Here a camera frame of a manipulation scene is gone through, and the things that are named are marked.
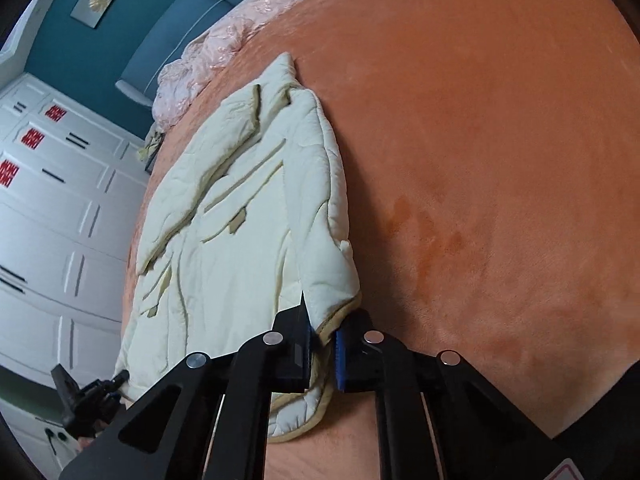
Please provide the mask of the cream quilted coat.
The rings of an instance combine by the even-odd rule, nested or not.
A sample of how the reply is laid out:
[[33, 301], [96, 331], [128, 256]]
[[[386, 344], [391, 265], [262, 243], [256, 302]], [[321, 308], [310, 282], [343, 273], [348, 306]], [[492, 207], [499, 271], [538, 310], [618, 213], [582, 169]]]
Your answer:
[[321, 346], [301, 393], [271, 398], [268, 438], [320, 422], [333, 387], [326, 345], [361, 301], [347, 186], [321, 102], [281, 54], [225, 98], [153, 193], [116, 370], [141, 398], [193, 352], [216, 358], [304, 306]]

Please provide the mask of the white panelled wardrobe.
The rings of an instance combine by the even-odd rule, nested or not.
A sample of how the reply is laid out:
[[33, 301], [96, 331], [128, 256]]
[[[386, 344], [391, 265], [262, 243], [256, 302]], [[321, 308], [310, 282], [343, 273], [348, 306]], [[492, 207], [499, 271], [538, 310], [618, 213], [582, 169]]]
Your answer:
[[1, 411], [49, 479], [76, 455], [51, 370], [114, 372], [140, 141], [35, 76], [1, 91]]

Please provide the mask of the dark bedside table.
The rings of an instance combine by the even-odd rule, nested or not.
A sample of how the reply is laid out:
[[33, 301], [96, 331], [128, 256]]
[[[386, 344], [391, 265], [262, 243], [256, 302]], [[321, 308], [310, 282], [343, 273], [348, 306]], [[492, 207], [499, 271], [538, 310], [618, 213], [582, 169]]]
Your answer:
[[162, 147], [165, 135], [152, 126], [145, 137], [144, 145], [138, 151], [138, 159], [142, 162], [144, 171], [150, 174], [155, 165], [157, 154]]

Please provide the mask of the orange velvet bed cover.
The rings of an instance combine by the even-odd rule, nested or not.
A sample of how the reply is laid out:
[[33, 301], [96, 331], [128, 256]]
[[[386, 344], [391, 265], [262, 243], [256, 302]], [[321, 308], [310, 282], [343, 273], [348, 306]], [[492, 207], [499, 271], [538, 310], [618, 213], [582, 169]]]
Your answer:
[[279, 54], [345, 167], [362, 303], [459, 351], [547, 434], [639, 357], [639, 44], [611, 0], [304, 0], [168, 133]]

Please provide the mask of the blue upholstered headboard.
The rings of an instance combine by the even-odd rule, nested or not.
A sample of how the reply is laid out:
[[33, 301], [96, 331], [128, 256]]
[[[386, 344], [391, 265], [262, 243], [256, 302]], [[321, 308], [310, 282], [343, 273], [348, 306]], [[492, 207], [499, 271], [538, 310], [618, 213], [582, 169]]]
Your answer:
[[150, 108], [160, 71], [180, 58], [186, 45], [243, 0], [175, 0], [152, 26], [116, 81], [131, 101]]

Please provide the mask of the pink embroidered blanket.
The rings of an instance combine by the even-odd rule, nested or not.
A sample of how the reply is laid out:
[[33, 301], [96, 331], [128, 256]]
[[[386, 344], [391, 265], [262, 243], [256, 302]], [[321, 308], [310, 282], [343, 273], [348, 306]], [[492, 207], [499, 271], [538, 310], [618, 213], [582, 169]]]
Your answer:
[[190, 41], [157, 76], [152, 105], [154, 125], [166, 132], [186, 114], [195, 98], [230, 64], [242, 47], [269, 22], [303, 0], [241, 0], [218, 22]]

